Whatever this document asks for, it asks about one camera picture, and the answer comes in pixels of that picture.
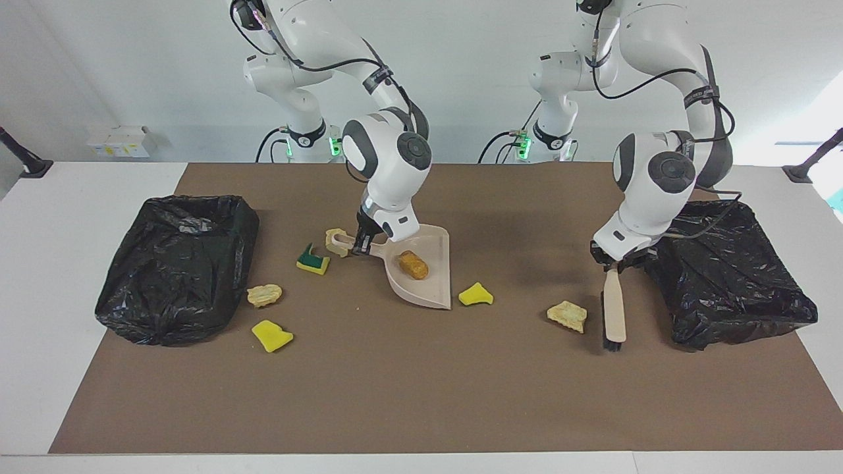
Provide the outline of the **pale beige bread chunk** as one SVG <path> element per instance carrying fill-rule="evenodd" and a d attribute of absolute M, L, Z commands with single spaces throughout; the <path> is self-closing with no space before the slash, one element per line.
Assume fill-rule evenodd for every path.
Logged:
<path fill-rule="evenodd" d="M 325 232 L 325 248 L 331 254 L 346 258 L 354 248 L 355 239 L 341 228 L 328 229 Z"/>

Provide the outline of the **tan ridged pastry piece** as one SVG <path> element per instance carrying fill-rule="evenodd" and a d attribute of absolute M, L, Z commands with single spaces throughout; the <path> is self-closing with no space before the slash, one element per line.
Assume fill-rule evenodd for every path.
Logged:
<path fill-rule="evenodd" d="M 283 289 L 276 284 L 261 285 L 247 289 L 247 301 L 255 308 L 264 308 L 277 303 L 283 296 Z"/>

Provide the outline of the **large yellow sponge piece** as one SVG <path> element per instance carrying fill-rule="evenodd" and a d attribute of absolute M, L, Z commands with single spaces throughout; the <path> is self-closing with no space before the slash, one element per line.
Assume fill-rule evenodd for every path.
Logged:
<path fill-rule="evenodd" d="M 251 328 L 251 333 L 261 342 L 266 353 L 274 353 L 292 342 L 294 335 L 273 321 L 260 321 Z"/>

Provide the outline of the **brown table mat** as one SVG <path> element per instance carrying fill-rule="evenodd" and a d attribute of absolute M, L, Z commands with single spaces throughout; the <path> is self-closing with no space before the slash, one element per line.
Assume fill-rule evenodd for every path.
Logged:
<path fill-rule="evenodd" d="M 843 411 L 795 334 L 680 350 L 629 269 L 629 339 L 603 348 L 588 243 L 620 203 L 609 164 L 434 166 L 414 204 L 450 234 L 452 291 L 494 295 L 452 310 L 396 297 L 376 258 L 295 266 L 356 225 L 343 166 L 192 164 L 177 194 L 243 197 L 261 219 L 249 283 L 283 297 L 190 347 L 108 331 L 52 454 L 843 450 Z M 563 301 L 587 309 L 584 335 L 546 318 Z M 266 353 L 264 320 L 292 342 Z"/>

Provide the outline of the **black plastic bag bin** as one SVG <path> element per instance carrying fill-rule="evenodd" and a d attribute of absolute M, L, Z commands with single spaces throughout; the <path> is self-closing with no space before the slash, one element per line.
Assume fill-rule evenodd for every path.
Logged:
<path fill-rule="evenodd" d="M 109 265 L 94 317 L 139 345 L 217 335 L 245 294 L 260 224 L 243 197 L 148 199 Z"/>
<path fill-rule="evenodd" d="M 644 269 L 665 301 L 673 343 L 701 351 L 818 321 L 818 307 L 743 202 L 691 201 L 669 231 L 674 237 L 654 246 Z"/>

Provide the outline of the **yellow and green sponge piece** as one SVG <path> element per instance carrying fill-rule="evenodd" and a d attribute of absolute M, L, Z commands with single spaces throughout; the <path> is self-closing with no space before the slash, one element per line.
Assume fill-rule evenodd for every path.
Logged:
<path fill-rule="evenodd" d="M 313 254 L 313 244 L 308 243 L 305 250 L 298 256 L 296 267 L 304 272 L 325 275 L 325 273 L 327 273 L 330 260 L 331 258 L 329 258 L 329 256 Z"/>

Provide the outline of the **beige hand brush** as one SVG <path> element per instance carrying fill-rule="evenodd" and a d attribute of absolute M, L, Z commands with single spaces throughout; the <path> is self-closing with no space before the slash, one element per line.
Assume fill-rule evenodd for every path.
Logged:
<path fill-rule="evenodd" d="M 627 340 L 627 331 L 619 271 L 615 266 L 609 267 L 605 273 L 605 283 L 603 283 L 601 297 L 603 308 L 603 348 L 611 353 L 617 353 Z"/>

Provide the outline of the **tan layered pastry chunk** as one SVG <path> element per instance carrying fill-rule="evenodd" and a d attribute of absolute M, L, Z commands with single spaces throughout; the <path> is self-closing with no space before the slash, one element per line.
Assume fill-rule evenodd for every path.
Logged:
<path fill-rule="evenodd" d="M 587 316 L 587 309 L 570 301 L 563 301 L 546 310 L 546 318 L 548 320 L 582 335 L 585 333 L 584 327 Z"/>

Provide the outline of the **brown potato-shaped bread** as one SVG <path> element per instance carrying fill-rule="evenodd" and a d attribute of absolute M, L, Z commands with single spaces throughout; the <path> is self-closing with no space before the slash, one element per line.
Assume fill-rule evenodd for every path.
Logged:
<path fill-rule="evenodd" d="M 427 262 L 413 251 L 404 251 L 398 255 L 398 266 L 407 276 L 416 281 L 422 281 L 429 274 Z"/>

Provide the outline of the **white cardboard box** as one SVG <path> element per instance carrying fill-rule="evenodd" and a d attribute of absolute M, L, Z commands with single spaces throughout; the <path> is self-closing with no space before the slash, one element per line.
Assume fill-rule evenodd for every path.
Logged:
<path fill-rule="evenodd" d="M 103 146 L 115 158 L 149 159 L 157 149 L 147 126 L 115 127 L 109 131 Z"/>

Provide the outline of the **small yellow sponge piece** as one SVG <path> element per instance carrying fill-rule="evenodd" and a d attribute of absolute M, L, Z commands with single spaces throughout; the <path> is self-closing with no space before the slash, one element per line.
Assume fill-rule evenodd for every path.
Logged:
<path fill-rule="evenodd" d="M 464 289 L 458 295 L 458 300 L 464 306 L 472 306 L 475 304 L 493 304 L 494 295 L 482 285 L 481 282 L 476 282 L 469 288 Z"/>

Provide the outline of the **beige plastic dustpan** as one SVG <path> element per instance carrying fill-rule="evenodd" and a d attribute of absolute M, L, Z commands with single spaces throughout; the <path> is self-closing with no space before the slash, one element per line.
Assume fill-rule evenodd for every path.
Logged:
<path fill-rule="evenodd" d="M 400 266 L 400 255 L 410 251 L 427 265 L 428 274 L 416 279 Z M 392 291 L 408 303 L 431 309 L 452 309 L 450 234 L 445 228 L 422 224 L 418 233 L 398 242 L 377 237 L 371 256 L 383 262 Z"/>

